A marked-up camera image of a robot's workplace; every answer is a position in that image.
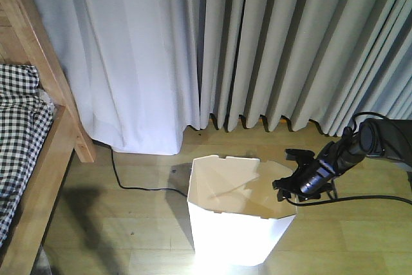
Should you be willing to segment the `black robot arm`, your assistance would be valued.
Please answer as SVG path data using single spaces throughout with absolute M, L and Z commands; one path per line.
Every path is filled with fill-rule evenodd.
M 329 142 L 318 155 L 304 149 L 286 149 L 286 159 L 297 162 L 292 175 L 273 181 L 277 200 L 292 195 L 299 201 L 317 200 L 335 191 L 333 181 L 366 157 L 411 167 L 411 121 L 368 118 L 359 130 L 346 127 L 341 139 Z

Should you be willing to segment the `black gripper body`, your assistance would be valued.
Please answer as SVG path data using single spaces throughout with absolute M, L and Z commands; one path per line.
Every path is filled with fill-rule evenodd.
M 288 177 L 280 178 L 272 182 L 272 187 L 277 190 L 279 202 L 296 195 L 299 201 L 318 200 L 322 193 L 326 193 L 331 200 L 337 198 L 334 173 L 332 165 L 328 161 L 328 154 L 320 152 L 314 161 L 297 169 Z

